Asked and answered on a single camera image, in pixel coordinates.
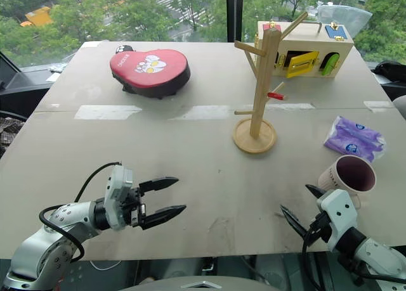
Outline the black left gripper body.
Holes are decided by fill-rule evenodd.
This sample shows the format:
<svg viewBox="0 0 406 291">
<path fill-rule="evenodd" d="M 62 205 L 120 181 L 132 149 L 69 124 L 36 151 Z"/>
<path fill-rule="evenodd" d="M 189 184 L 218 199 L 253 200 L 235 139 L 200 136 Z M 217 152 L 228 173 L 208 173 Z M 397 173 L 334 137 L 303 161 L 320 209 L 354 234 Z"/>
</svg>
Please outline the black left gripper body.
<svg viewBox="0 0 406 291">
<path fill-rule="evenodd" d="M 146 207 L 142 203 L 144 192 L 140 187 L 131 188 L 122 202 L 122 216 L 125 226 L 140 227 L 145 230 Z"/>
</svg>

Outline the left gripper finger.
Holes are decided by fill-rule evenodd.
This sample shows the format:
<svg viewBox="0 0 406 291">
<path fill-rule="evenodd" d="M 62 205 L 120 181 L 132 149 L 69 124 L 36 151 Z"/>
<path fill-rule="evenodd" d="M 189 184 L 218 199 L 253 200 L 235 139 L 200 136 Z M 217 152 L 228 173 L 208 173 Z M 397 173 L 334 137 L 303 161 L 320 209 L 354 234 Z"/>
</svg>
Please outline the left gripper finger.
<svg viewBox="0 0 406 291">
<path fill-rule="evenodd" d="M 139 192 L 140 196 L 144 196 L 144 194 L 148 191 L 159 191 L 163 190 L 164 188 L 168 188 L 171 185 L 177 183 L 179 181 L 176 177 L 169 177 L 165 176 L 162 178 L 153 179 L 150 181 L 145 181 L 139 184 Z"/>
<path fill-rule="evenodd" d="M 157 210 L 154 214 L 144 216 L 141 220 L 140 227 L 142 230 L 147 230 L 160 224 L 164 224 L 183 212 L 186 207 L 186 205 L 174 205 Z"/>
</svg>

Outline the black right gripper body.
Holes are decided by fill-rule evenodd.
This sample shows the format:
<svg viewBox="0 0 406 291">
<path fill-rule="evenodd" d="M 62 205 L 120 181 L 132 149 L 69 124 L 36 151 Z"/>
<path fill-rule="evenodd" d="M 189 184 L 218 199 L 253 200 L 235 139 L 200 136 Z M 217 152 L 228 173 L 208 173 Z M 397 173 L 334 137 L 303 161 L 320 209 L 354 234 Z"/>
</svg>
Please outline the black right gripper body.
<svg viewBox="0 0 406 291">
<path fill-rule="evenodd" d="M 326 211 L 322 211 L 316 215 L 315 219 L 310 224 L 309 230 L 304 236 L 304 243 L 306 245 L 312 245 L 319 239 L 322 239 L 327 243 L 332 235 L 330 223 L 331 219 Z"/>
</svg>

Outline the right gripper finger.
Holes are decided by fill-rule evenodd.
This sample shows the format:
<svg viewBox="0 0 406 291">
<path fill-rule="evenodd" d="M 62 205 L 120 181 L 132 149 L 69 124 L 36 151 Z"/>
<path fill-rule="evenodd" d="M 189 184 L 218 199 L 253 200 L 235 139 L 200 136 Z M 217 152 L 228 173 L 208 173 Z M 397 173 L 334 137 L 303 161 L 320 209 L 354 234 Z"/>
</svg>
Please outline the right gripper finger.
<svg viewBox="0 0 406 291">
<path fill-rule="evenodd" d="M 315 196 L 316 198 L 320 198 L 322 197 L 326 191 L 315 186 L 312 184 L 306 184 L 305 187 L 312 193 L 313 196 Z"/>
<path fill-rule="evenodd" d="M 299 219 L 287 207 L 280 205 L 280 209 L 288 224 L 304 240 L 308 236 L 308 230 L 301 224 Z"/>
</svg>

